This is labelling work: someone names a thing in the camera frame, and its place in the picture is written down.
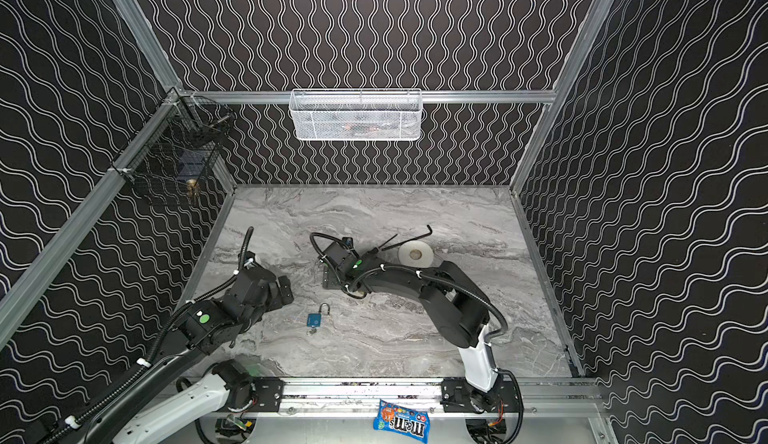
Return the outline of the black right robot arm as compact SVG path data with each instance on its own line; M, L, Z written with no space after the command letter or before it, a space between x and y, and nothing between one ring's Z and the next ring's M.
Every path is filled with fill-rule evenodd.
M325 266L327 288L357 300L380 293L417 302L437 332L458 349L464 376L443 380L440 405L445 412L523 410L517 379L499 368L493 356L492 340L507 333L507 320L457 264L417 268L385 260L381 247L360 253L350 237L312 232L309 240Z

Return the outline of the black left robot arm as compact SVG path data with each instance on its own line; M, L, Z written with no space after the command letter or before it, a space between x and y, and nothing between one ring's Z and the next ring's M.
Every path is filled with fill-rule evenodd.
M290 280L259 264L249 250L253 234L254 228L248 228L236 272L174 311L126 373L73 414L56 422L38 419L28 426L23 441L112 443L167 385L223 345L235 342L265 314L292 303Z

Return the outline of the blue padlock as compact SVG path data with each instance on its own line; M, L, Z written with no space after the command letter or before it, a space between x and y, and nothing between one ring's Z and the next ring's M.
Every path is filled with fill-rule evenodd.
M306 325L307 325L308 331L312 327L316 327L317 329L319 329L322 324L323 317L329 314L330 314L330 305L325 302L321 303L316 312L309 313L307 316Z

